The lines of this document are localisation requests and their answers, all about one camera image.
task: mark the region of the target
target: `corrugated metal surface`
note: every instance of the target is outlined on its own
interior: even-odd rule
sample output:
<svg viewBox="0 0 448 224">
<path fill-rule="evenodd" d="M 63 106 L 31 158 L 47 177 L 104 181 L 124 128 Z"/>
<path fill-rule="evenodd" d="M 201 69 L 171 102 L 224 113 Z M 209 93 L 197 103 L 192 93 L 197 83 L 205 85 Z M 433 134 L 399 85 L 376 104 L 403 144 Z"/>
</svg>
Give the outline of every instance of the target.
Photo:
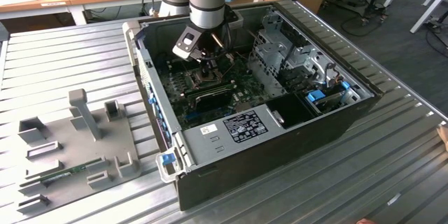
<svg viewBox="0 0 448 224">
<path fill-rule="evenodd" d="M 119 53 L 124 46 L 117 35 L 120 23 L 13 35 L 5 62 L 11 77 L 3 83 L 8 89 L 0 94 L 5 99 L 0 106 L 17 113 L 0 113 L 1 122 L 17 114 L 27 115 L 25 108 L 36 106 L 32 103 L 41 104 L 36 107 L 41 118 L 67 116 L 48 101 L 57 104 L 67 87 L 84 83 L 89 85 L 88 94 L 97 94 L 92 106 L 112 98 L 127 104 L 144 166 L 140 178 L 29 222 L 353 223 L 363 217 L 377 223 L 448 221 L 448 153 L 435 130 L 445 119 L 300 5 L 289 0 L 281 4 L 387 94 L 339 140 L 184 212 L 179 211 L 173 185 L 159 178 L 153 162 L 157 145 L 129 65 L 120 61 L 125 57 Z M 52 39 L 45 47 L 36 42 L 44 36 Z M 36 70 L 24 76 L 21 70 L 29 66 Z M 5 109 L 13 99 L 21 99 L 23 105 Z M 0 134 L 8 135 L 8 124 L 0 126 Z M 11 149 L 13 140 L 0 140 L 0 216 L 9 221 L 20 219 L 11 203 L 17 195 L 13 182 L 19 168 L 9 160 L 20 158 Z"/>
</svg>

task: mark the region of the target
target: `green circuit board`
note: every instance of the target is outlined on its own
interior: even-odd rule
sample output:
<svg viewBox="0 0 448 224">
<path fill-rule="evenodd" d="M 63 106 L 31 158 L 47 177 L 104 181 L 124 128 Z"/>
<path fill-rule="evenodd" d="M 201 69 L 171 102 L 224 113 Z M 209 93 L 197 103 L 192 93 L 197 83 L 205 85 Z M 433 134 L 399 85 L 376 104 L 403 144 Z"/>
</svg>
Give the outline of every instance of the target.
<svg viewBox="0 0 448 224">
<path fill-rule="evenodd" d="M 217 62 L 216 70 L 215 78 L 209 77 L 209 80 L 201 81 L 200 84 L 199 67 L 185 67 L 183 71 L 160 74 L 161 84 L 184 130 L 253 108 L 269 99 L 264 85 L 251 74 L 244 58 L 237 57 L 233 62 L 223 58 Z M 195 108 L 196 99 L 219 92 L 231 96 L 229 102 L 219 108 L 199 112 Z"/>
</svg>

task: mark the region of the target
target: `blue latch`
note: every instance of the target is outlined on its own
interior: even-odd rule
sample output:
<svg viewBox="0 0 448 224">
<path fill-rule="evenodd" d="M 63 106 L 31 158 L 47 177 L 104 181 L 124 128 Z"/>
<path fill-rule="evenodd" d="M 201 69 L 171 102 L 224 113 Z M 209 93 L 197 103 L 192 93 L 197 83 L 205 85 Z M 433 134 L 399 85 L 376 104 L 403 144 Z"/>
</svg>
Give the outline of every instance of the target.
<svg viewBox="0 0 448 224">
<path fill-rule="evenodd" d="M 343 81 L 343 87 L 344 87 L 344 89 L 348 89 L 351 87 L 351 85 L 347 81 Z"/>
<path fill-rule="evenodd" d="M 308 94 L 308 99 L 315 102 L 325 97 L 325 94 L 320 90 L 311 91 Z"/>
<path fill-rule="evenodd" d="M 156 102 L 156 98 L 155 97 L 149 98 L 148 102 L 149 104 L 153 104 Z"/>
<path fill-rule="evenodd" d="M 161 155 L 163 165 L 168 165 L 176 161 L 175 153 Z"/>
</svg>

